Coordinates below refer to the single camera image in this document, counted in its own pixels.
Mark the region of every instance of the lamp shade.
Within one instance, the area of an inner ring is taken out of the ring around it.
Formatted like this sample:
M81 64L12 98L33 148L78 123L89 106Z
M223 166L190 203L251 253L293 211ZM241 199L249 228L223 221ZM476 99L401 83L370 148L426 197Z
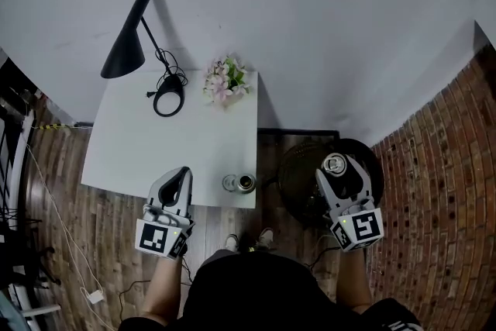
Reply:
M145 63L136 28L150 0L135 0L120 34L117 36L100 75L106 79L120 78Z

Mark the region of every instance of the person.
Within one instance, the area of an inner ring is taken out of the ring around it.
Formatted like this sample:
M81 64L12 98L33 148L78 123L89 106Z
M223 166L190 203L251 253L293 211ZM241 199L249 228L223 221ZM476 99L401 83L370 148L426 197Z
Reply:
M341 253L334 303L305 265L271 250L273 236L272 229L265 229L254 251L239 253L237 237L229 235L225 249L198 269L179 319L182 258L160 258L141 315L124 320L119 331L422 330L416 317L394 299L372 305L363 250Z

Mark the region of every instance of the lamp arm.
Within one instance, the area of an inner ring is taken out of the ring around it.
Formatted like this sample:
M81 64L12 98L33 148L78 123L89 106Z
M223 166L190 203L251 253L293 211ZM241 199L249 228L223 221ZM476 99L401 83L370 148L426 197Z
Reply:
M141 22L143 23L143 26L145 27L145 30L146 30L146 33L148 33L148 36L150 37L153 45L155 46L155 51L157 52L158 54L158 57L160 58L160 60L164 63L165 65L165 69L167 71L168 74L172 74L171 73L171 69L169 68L169 63L167 62L167 60L165 59L164 55L162 54L162 51L160 50L160 48L158 47L157 45L157 42L155 41L155 39L153 38L153 35L152 33L150 32L150 28L148 28L148 24L146 24L146 21L143 17L141 17Z

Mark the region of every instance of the lamp base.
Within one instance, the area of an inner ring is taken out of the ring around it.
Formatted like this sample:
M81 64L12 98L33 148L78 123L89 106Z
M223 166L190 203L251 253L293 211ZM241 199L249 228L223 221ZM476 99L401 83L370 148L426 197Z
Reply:
M157 108L160 97L168 92L173 92L179 97L179 106L171 113L160 113ZM155 98L153 99L153 110L158 116L171 117L178 113L184 104L184 88L181 79L176 74L169 74L164 82L158 88Z

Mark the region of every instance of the black shirt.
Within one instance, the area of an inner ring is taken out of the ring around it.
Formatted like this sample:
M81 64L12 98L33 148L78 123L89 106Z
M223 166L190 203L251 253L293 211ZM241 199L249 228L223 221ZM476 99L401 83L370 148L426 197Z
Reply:
M201 267L175 329L421 329L394 299L363 315L331 302L300 263L264 252L223 257ZM124 320L119 331L164 330L153 320Z

